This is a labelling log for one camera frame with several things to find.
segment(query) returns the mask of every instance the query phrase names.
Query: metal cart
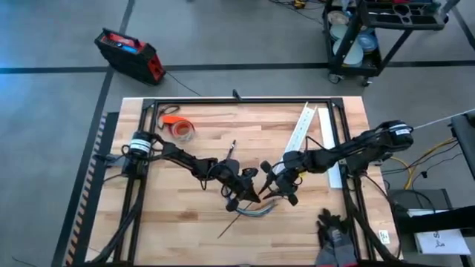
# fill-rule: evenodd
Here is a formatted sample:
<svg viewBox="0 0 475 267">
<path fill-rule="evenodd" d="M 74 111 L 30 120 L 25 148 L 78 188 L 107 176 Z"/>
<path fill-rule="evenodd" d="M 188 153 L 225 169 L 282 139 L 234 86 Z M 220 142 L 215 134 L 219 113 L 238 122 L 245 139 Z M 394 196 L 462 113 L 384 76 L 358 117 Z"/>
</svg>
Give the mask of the metal cart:
<svg viewBox="0 0 475 267">
<path fill-rule="evenodd" d="M 352 13 L 352 17 L 348 23 L 348 30 L 341 40 L 341 45 L 334 55 L 334 41 L 330 37 L 331 24 L 328 20 L 328 13 L 333 10 L 341 10 L 341 7 L 334 5 L 333 0 L 327 0 L 322 16 L 330 69 L 329 81 L 336 84 L 345 76 L 363 76 L 362 85 L 365 87 L 370 85 L 371 78 L 379 76 L 413 30 L 441 30 L 444 28 L 445 24 L 441 16 L 437 12 L 428 12 L 431 4 L 430 2 L 394 4 L 377 0 L 356 0 L 356 5 L 347 8 L 347 11 Z M 383 59 L 377 47 L 374 51 L 364 54 L 361 66 L 344 65 L 344 59 L 363 26 L 403 30 L 404 33 Z"/>
</svg>

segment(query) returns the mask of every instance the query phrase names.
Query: label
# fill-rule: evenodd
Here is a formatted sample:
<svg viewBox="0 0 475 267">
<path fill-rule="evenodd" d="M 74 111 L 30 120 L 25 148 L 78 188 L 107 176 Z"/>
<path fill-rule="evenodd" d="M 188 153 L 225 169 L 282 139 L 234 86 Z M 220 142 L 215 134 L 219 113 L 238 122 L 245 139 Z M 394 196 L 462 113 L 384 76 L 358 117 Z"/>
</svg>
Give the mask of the label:
<svg viewBox="0 0 475 267">
<path fill-rule="evenodd" d="M 146 153 L 150 152 L 150 142 L 141 140 L 141 139 L 132 139 L 131 149 L 138 149 Z"/>
<path fill-rule="evenodd" d="M 410 134 L 409 129 L 401 129 L 396 131 L 396 135 L 401 135 L 401 134 Z"/>
<path fill-rule="evenodd" d="M 379 240 L 381 240 L 381 243 L 383 243 L 384 245 L 391 244 L 391 241 L 389 239 L 389 232 L 387 230 L 379 230 Z"/>
</svg>

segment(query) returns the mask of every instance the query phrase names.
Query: gray floor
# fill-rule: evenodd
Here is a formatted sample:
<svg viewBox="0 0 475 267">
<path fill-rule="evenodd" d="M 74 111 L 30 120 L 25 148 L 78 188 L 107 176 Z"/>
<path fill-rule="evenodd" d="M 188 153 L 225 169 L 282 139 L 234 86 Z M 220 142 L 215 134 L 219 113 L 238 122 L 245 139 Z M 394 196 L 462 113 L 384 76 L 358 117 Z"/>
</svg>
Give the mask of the gray floor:
<svg viewBox="0 0 475 267">
<path fill-rule="evenodd" d="M 119 30 L 127 0 L 0 1 L 0 67 L 106 66 L 93 40 L 102 27 Z M 459 10 L 470 29 L 475 4 Z M 321 9 L 312 21 L 267 0 L 136 0 L 127 34 L 156 47 L 164 65 L 325 62 Z M 475 50 L 451 16 L 441 32 L 414 33 L 395 61 L 472 60 Z M 379 30 L 386 53 L 399 36 Z M 327 81 L 327 70 L 226 70 L 171 72 L 203 96 L 363 96 L 370 124 L 402 119 L 413 126 L 475 108 L 475 67 L 388 68 L 363 89 L 355 80 Z M 104 73 L 0 74 L 0 266 L 50 265 L 76 177 Z M 126 96 L 195 96 L 165 76 L 158 87 L 115 73 L 106 111 Z M 450 136 L 447 121 L 418 130 L 416 143 L 398 156 L 410 162 Z M 459 153 L 441 155 L 420 168 Z M 397 162 L 384 169 L 399 168 Z M 405 174 L 386 176 L 401 188 Z M 418 179 L 416 188 L 446 188 L 455 206 L 475 204 L 475 182 L 462 157 Z M 472 251 L 475 242 L 468 240 Z M 456 257 L 411 262 L 457 266 Z"/>
</svg>

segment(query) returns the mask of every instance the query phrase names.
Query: glove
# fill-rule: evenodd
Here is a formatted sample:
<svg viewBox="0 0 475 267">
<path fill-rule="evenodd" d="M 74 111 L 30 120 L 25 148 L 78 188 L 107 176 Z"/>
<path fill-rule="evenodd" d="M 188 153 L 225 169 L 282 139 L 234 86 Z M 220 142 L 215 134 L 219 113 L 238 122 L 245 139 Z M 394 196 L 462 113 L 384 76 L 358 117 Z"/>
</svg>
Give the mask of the glove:
<svg viewBox="0 0 475 267">
<path fill-rule="evenodd" d="M 318 236 L 323 240 L 321 244 L 324 244 L 325 247 L 329 243 L 333 247 L 337 265 L 339 267 L 356 266 L 358 263 L 355 257 L 355 248 L 348 235 L 347 221 L 341 221 L 339 215 L 332 215 L 325 208 L 323 214 L 318 215 L 318 218 L 321 221 L 321 223 L 317 222 Z"/>
<path fill-rule="evenodd" d="M 315 265 L 317 267 L 333 267 L 337 266 L 335 257 L 335 250 L 333 244 L 328 240 L 327 230 L 319 221 L 317 221 L 318 227 L 318 242 L 320 243 L 320 252 L 318 253 Z"/>
</svg>

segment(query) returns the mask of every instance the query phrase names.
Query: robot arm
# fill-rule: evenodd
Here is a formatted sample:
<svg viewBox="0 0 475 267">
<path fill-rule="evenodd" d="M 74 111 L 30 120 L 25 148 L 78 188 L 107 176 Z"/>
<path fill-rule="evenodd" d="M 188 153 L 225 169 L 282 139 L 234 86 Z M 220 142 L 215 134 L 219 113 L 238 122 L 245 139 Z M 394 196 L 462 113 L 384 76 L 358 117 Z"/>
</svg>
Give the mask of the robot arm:
<svg viewBox="0 0 475 267">
<path fill-rule="evenodd" d="M 153 144 L 159 142 L 162 149 L 153 148 Z M 158 155 L 150 156 L 150 150 L 160 152 Z M 254 191 L 252 178 L 258 173 L 257 168 L 246 168 L 239 172 L 239 162 L 234 159 L 225 159 L 220 162 L 216 158 L 198 159 L 197 157 L 178 148 L 174 143 L 165 141 L 160 135 L 137 131 L 134 133 L 131 144 L 128 145 L 128 151 L 125 153 L 127 158 L 122 173 L 131 178 L 143 174 L 143 167 L 149 162 L 164 159 L 171 161 L 181 167 L 188 169 L 191 175 L 201 182 L 202 189 L 206 190 L 206 183 L 216 179 L 221 182 L 221 194 L 224 197 L 230 197 L 234 194 L 232 201 L 226 206 L 227 211 L 234 211 L 239 206 L 239 201 L 249 200 L 260 203 L 259 196 Z"/>
<path fill-rule="evenodd" d="M 348 173 L 359 175 L 366 171 L 370 162 L 386 160 L 394 152 L 408 149 L 413 144 L 412 128 L 401 121 L 390 121 L 380 124 L 375 129 L 337 145 L 331 149 L 307 150 L 304 152 L 290 151 L 284 154 L 283 169 L 274 174 L 268 162 L 262 162 L 261 168 L 267 173 L 266 183 L 261 192 L 269 188 L 271 193 L 264 199 L 281 196 L 287 197 L 292 205 L 297 205 L 295 192 L 298 184 L 295 181 L 303 172 L 322 174 L 339 161 L 344 160 Z M 270 189 L 275 183 L 277 190 Z"/>
</svg>

